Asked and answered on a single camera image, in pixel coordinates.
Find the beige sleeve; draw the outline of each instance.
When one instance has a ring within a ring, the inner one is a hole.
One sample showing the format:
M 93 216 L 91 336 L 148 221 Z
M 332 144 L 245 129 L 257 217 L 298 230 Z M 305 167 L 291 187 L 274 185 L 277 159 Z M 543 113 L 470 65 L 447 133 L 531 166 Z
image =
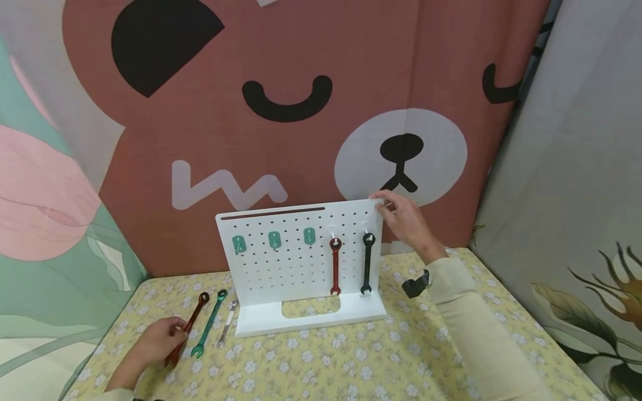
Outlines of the beige sleeve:
M 90 398 L 88 401 L 132 401 L 134 399 L 134 392 L 117 388 L 101 395 Z
M 526 355 L 475 290 L 466 267 L 458 259 L 443 258 L 427 269 L 431 298 L 482 399 L 552 400 Z

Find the red wrench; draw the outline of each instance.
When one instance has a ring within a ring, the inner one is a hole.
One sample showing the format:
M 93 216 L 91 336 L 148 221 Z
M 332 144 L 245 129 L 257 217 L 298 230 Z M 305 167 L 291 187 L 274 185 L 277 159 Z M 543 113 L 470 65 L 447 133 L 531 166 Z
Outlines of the red wrench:
M 333 265 L 333 283 L 330 295 L 336 293 L 341 294 L 339 288 L 339 249 L 341 249 L 341 240 L 339 238 L 332 238 L 330 240 L 330 249 L 332 249 L 332 265 Z
M 183 331 L 189 334 L 189 332 L 192 330 L 192 325 L 196 321 L 198 313 L 200 312 L 203 305 L 207 303 L 207 301 L 209 301 L 208 293 L 201 293 L 201 295 L 198 296 L 198 304 L 196 305 L 196 309 L 194 309 L 194 313 L 192 313 L 192 317 L 189 319 L 189 322 L 187 323 Z M 176 348 L 174 348 L 174 351 L 172 351 L 171 354 L 169 354 L 167 358 L 165 358 L 165 366 L 176 366 L 176 363 L 178 363 L 178 358 L 180 358 L 180 352 L 183 350 L 183 346 L 186 342 L 187 341 L 184 341 L 181 344 L 177 345 Z

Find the bear nose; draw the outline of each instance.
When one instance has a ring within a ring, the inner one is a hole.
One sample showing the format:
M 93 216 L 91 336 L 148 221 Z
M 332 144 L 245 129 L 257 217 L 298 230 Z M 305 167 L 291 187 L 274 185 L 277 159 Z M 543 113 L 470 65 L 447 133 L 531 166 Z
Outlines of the bear nose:
M 383 141 L 379 152 L 384 159 L 395 164 L 417 156 L 424 149 L 424 141 L 413 133 L 395 135 Z

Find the black eye shape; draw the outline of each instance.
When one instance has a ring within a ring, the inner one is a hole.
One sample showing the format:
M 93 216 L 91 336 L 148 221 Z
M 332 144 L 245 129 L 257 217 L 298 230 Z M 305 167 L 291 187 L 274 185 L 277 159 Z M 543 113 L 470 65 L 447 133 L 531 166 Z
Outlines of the black eye shape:
M 511 85 L 505 88 L 498 88 L 495 86 L 495 71 L 497 67 L 495 64 L 489 64 L 488 67 L 483 71 L 483 76 L 481 77 L 481 88 L 483 93 L 486 95 L 486 98 L 492 105 L 498 105 L 500 103 L 508 103 L 517 99 L 517 94 L 519 94 L 519 87 L 521 86 L 521 80 L 515 85 Z
M 150 97 L 224 28 L 199 0 L 134 0 L 112 30 L 118 71 Z
M 332 80 L 320 75 L 312 81 L 312 92 L 307 99 L 293 105 L 280 105 L 265 96 L 263 85 L 256 81 L 243 84 L 245 103 L 258 116 L 278 123 L 294 123 L 319 113 L 332 96 Z

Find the flower pattern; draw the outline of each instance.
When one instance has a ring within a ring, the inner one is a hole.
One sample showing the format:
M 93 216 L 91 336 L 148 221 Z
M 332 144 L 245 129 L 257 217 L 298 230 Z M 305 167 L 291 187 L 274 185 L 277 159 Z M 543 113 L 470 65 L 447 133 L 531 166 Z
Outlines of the flower pattern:
M 599 400 L 598 388 L 472 252 L 465 248 L 450 251 L 480 279 L 478 292 L 555 399 L 566 400 L 572 394 L 578 401 Z M 379 292 L 389 314 L 383 320 L 245 339 L 234 338 L 232 322 L 225 346 L 216 348 L 220 324 L 218 329 L 213 327 L 199 360 L 189 356 L 199 337 L 190 336 L 176 368 L 151 367 L 139 381 L 135 395 L 144 400 L 216 401 L 480 399 L 429 291 L 412 300 L 399 291 L 397 278 L 416 278 L 422 269 L 414 253 L 383 257 Z M 138 338 L 139 327 L 178 312 L 189 316 L 193 300 L 203 289 L 216 293 L 230 289 L 229 283 L 229 273 L 147 281 L 98 346 L 69 390 L 68 399 L 84 400 L 104 390 Z M 186 299 L 190 309 L 183 309 Z M 163 301 L 163 308 L 154 306 Z M 337 297 L 330 297 L 288 302 L 283 310 L 285 316 L 309 316 L 337 310 L 338 304 Z M 196 332 L 203 331 L 211 309 L 205 311 L 194 325 Z M 227 305 L 221 311 L 225 312 L 219 322 L 224 322 Z

